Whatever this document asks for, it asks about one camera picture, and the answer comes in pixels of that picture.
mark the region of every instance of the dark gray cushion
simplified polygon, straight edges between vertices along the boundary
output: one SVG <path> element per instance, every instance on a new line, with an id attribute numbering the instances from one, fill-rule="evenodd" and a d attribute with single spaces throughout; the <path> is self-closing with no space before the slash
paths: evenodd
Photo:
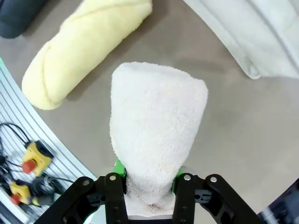
<path id="1" fill-rule="evenodd" d="M 31 24 L 48 0 L 0 0 L 0 36 L 16 38 Z"/>

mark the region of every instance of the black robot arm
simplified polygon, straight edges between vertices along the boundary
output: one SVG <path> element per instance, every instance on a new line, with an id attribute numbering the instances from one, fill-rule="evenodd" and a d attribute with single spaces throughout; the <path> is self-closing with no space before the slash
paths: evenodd
<path id="1" fill-rule="evenodd" d="M 189 173 L 174 182 L 175 208 L 170 219 L 130 220 L 124 200 L 125 177 L 118 173 L 97 181 L 80 177 L 35 222 L 35 224 L 83 224 L 100 206 L 105 206 L 107 224 L 193 224 L 199 203 L 218 224 L 261 224 L 257 214 L 220 176 L 205 180 Z"/>

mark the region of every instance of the screw head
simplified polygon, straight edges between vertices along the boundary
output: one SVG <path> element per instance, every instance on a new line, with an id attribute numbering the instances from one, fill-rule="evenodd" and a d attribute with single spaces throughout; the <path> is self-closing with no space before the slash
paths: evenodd
<path id="1" fill-rule="evenodd" d="M 84 186 L 87 186 L 89 183 L 90 183 L 90 181 L 89 181 L 89 180 L 86 180 L 86 181 L 83 182 L 83 185 L 84 185 Z"/>
<path id="2" fill-rule="evenodd" d="M 115 180 L 116 180 L 116 176 L 112 175 L 112 176 L 109 177 L 109 179 L 110 179 L 111 181 L 115 181 Z"/>
<path id="3" fill-rule="evenodd" d="M 186 181 L 189 181 L 189 180 L 191 180 L 191 177 L 190 177 L 190 175 L 185 175 L 185 176 L 184 176 L 184 179 L 185 179 Z"/>
<path id="4" fill-rule="evenodd" d="M 213 182 L 213 183 L 217 182 L 217 178 L 214 177 L 214 176 L 212 176 L 210 180 L 211 180 L 211 182 Z"/>

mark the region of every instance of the yellow switch box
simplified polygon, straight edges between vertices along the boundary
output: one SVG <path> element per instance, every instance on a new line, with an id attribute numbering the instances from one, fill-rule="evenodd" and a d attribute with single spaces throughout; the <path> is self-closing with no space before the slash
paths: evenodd
<path id="1" fill-rule="evenodd" d="M 19 202 L 24 204 L 31 203 L 31 194 L 28 186 L 18 185 L 16 182 L 12 182 L 10 184 L 10 190 L 13 193 L 11 200 L 14 204 L 19 204 Z"/>
<path id="2" fill-rule="evenodd" d="M 49 166 L 54 155 L 45 147 L 41 141 L 31 142 L 23 158 L 23 171 L 26 174 L 33 172 L 36 176 Z"/>

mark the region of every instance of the rolled yellow towel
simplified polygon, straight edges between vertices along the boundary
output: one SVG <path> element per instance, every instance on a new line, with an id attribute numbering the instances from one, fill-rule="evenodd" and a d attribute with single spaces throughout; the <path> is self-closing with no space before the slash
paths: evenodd
<path id="1" fill-rule="evenodd" d="M 73 88 L 151 13 L 151 0 L 84 0 L 28 67 L 22 91 L 43 110 Z"/>

